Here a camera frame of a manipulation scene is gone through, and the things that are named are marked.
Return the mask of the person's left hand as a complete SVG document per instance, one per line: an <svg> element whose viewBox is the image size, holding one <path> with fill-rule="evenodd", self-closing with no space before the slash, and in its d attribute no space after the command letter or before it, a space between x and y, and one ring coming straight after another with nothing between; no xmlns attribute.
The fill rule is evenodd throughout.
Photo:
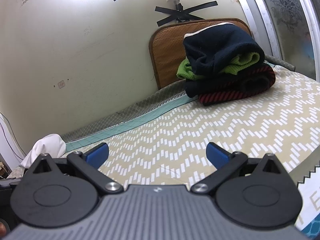
<svg viewBox="0 0 320 240"><path fill-rule="evenodd" d="M0 237L4 237L7 234L7 228L4 223L0 222Z"/></svg>

